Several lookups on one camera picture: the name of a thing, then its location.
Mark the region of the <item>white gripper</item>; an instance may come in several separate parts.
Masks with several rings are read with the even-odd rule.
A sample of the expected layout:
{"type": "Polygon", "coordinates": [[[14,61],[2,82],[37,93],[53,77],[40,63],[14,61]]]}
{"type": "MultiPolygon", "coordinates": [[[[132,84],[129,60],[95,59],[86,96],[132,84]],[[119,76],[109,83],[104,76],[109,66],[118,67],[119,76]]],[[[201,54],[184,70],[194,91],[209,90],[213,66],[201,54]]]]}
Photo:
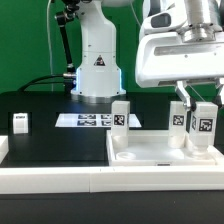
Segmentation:
{"type": "Polygon", "coordinates": [[[224,106],[224,32],[215,34],[214,41],[183,43],[176,32],[151,34],[139,43],[135,79],[142,88],[171,86],[186,111],[191,98],[184,81],[203,83],[216,79],[215,103],[224,106]]]}

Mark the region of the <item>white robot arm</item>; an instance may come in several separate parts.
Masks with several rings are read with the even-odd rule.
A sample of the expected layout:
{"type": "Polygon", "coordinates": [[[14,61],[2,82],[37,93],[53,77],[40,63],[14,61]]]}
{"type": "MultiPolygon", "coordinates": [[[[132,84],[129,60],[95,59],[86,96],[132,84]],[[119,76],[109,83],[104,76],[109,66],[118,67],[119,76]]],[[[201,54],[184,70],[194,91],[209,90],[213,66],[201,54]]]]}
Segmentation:
{"type": "MultiPolygon", "coordinates": [[[[82,31],[82,63],[75,68],[77,97],[96,101],[123,94],[116,64],[116,28],[104,7],[122,7],[133,0],[62,0],[65,19],[78,18],[82,31]]],[[[189,84],[224,80],[224,29],[216,0],[153,0],[143,3],[144,17],[136,55],[135,80],[142,88],[174,86],[186,105],[189,84]]]]}

